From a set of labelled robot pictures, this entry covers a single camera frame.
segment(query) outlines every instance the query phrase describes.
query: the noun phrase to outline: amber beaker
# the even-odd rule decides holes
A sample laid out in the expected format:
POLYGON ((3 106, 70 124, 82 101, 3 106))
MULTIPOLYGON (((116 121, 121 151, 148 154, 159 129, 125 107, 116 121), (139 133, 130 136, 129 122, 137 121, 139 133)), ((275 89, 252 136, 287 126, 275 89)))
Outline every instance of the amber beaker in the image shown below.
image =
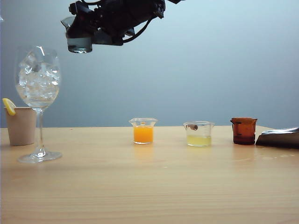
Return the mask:
POLYGON ((234 143, 253 145, 256 141, 256 121, 254 118, 232 118, 234 143))

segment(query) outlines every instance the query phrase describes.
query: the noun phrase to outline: paper cup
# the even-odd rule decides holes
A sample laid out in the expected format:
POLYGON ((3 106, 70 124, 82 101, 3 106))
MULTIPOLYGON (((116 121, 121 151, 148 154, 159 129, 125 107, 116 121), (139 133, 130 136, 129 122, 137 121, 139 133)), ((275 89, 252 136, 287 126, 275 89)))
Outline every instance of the paper cup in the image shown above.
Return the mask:
POLYGON ((15 115, 6 111, 9 141, 11 146, 24 146, 34 143, 36 112, 31 107, 16 107, 15 115))

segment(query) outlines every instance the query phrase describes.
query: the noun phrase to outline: glass beaker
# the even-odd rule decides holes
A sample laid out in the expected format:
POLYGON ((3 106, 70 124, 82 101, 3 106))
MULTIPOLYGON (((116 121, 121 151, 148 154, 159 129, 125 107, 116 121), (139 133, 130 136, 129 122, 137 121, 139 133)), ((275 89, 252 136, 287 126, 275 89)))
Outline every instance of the glass beaker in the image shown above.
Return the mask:
POLYGON ((232 118, 234 143, 241 145, 253 145, 256 140, 255 118, 232 118))
POLYGON ((209 121, 189 121, 184 123, 187 134, 187 145, 189 146, 209 146, 212 143, 211 130, 213 122, 209 121))
POLYGON ((155 118, 132 118, 129 122, 134 129, 135 144, 150 144, 154 139, 154 125, 158 120, 155 118))

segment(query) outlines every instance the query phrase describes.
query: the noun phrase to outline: beaker rim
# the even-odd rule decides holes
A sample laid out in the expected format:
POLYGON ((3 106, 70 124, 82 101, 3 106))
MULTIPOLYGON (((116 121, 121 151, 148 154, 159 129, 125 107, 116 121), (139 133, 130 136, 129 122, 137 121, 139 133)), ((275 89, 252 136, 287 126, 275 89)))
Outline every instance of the beaker rim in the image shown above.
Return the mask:
POLYGON ((157 122, 158 120, 156 118, 132 118, 131 120, 129 120, 129 122, 131 121, 155 121, 157 122))
POLYGON ((192 125, 192 124, 196 124, 196 125, 214 125, 214 122, 211 121, 205 121, 205 120, 192 120, 192 121, 187 121, 184 123, 184 125, 192 125))

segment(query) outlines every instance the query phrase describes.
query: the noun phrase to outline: orange juice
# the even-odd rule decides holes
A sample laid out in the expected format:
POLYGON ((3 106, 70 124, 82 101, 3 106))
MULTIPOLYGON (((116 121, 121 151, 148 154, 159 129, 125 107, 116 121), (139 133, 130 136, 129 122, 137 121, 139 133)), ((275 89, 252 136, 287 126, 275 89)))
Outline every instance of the orange juice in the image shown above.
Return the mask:
POLYGON ((134 143, 147 144, 153 141, 153 127, 136 126, 134 127, 134 143))

